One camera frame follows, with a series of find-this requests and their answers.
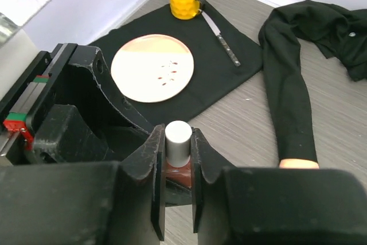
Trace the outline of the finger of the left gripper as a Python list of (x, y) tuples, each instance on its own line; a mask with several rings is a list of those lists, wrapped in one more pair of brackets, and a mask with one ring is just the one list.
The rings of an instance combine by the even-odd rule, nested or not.
[(97, 47), (76, 47), (67, 65), (67, 97), (93, 131), (133, 127), (150, 134), (154, 128), (120, 92)]
[[(59, 164), (52, 170), (65, 172), (65, 185), (79, 194), (93, 189), (100, 195), (107, 192), (114, 206), (122, 206), (126, 182), (122, 162), (142, 146), (151, 133), (145, 134), (133, 127), (104, 128), (102, 133), (103, 138), (95, 135), (76, 106), (55, 104), (35, 134), (31, 163)], [(191, 190), (166, 177), (165, 206), (190, 203)]]

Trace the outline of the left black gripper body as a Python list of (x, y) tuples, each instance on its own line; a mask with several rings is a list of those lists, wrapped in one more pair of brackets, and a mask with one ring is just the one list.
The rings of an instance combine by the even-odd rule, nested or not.
[(55, 83), (77, 44), (58, 44), (54, 54), (42, 51), (1, 100), (1, 164), (22, 162), (32, 149), (42, 121), (54, 105)]

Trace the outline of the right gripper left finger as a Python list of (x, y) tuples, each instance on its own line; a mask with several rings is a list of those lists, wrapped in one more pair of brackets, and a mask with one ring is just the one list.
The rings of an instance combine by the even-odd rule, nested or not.
[(165, 237), (165, 126), (157, 125), (122, 162), (121, 242), (160, 242)]

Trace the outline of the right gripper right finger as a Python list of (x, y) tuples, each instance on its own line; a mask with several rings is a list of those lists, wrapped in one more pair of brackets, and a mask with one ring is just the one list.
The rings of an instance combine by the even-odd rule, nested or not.
[(190, 172), (192, 192), (193, 232), (198, 233), (204, 207), (204, 184), (212, 184), (219, 177), (223, 168), (233, 168), (234, 164), (215, 150), (203, 132), (192, 128), (190, 138)]

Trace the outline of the nail polish bottle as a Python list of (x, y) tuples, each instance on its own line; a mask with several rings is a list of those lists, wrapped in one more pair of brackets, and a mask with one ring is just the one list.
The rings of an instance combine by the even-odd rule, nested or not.
[(182, 167), (174, 167), (167, 162), (166, 177), (168, 180), (190, 189), (192, 187), (191, 176), (190, 161)]

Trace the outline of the white nail polish cap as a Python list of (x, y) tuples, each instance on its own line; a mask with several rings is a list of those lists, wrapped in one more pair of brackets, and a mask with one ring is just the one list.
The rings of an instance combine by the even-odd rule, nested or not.
[(190, 125), (181, 120), (165, 127), (166, 158), (172, 167), (181, 168), (189, 162), (192, 133)]

